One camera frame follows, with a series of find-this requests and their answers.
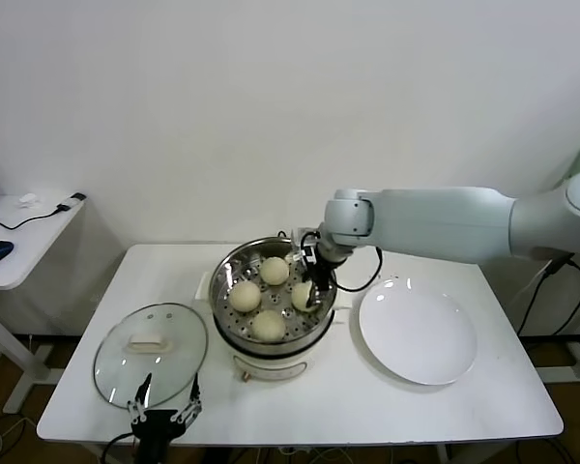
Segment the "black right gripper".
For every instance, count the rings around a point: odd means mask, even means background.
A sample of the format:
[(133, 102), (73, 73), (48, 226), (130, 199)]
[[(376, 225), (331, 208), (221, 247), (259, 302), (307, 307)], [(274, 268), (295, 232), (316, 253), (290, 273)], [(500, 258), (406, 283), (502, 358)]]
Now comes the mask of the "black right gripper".
[(329, 290), (333, 269), (334, 266), (330, 261), (316, 254), (314, 262), (310, 265), (310, 272), (301, 274), (301, 283), (310, 284), (305, 302), (307, 310), (315, 310), (320, 304), (319, 291)]

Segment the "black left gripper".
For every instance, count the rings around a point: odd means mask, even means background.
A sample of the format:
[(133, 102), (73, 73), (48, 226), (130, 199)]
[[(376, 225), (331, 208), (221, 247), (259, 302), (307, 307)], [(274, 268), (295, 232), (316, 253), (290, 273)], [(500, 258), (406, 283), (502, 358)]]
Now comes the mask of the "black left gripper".
[(127, 403), (130, 414), (131, 432), (139, 444), (135, 452), (135, 464), (165, 463), (170, 443), (182, 435), (181, 423), (193, 423), (202, 411), (199, 375), (195, 374), (187, 406), (178, 414), (176, 421), (171, 417), (176, 410), (162, 409), (146, 411), (145, 401), (152, 381), (149, 372), (137, 388), (134, 399)]

